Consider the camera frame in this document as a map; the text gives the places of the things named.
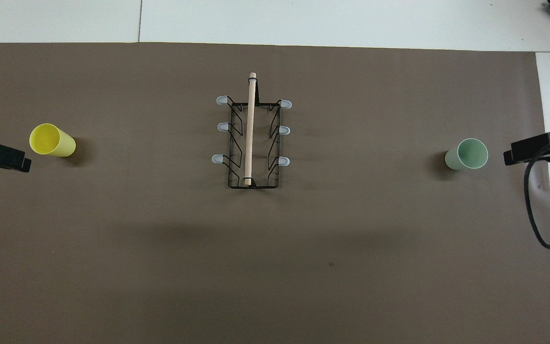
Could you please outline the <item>yellow plastic cup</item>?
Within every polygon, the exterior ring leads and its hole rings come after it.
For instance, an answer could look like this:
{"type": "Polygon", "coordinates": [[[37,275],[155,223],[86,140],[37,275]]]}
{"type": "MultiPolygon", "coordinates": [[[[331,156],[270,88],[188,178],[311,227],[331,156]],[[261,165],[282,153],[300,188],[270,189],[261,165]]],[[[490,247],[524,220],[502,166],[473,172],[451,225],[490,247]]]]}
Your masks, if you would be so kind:
{"type": "Polygon", "coordinates": [[[40,155],[68,157],[74,153],[74,138],[50,123],[36,126],[29,135],[29,146],[40,155]]]}

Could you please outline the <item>pale green plastic cup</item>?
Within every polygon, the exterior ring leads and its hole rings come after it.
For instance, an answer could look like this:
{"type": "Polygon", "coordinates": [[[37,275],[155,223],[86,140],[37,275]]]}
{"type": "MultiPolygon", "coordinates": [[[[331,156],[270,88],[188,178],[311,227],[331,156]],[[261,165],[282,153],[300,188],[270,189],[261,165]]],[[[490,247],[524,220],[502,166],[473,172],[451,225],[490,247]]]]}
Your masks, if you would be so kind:
{"type": "Polygon", "coordinates": [[[487,147],[478,139],[464,139],[445,153],[444,161],[454,171],[480,169],[489,158],[487,147]]]}

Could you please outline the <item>brown table mat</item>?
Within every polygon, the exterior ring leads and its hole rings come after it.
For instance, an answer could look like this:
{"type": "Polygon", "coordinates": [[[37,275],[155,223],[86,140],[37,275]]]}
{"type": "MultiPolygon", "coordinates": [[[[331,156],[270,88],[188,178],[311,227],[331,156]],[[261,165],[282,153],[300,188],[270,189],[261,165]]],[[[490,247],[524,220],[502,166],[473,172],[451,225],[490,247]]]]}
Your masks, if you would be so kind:
{"type": "Polygon", "coordinates": [[[533,53],[0,43],[0,144],[32,159],[0,169],[0,344],[550,344],[502,157],[542,115],[533,53]],[[277,189],[211,162],[251,72],[293,103],[277,189]],[[447,167],[464,139],[485,166],[447,167]]]}

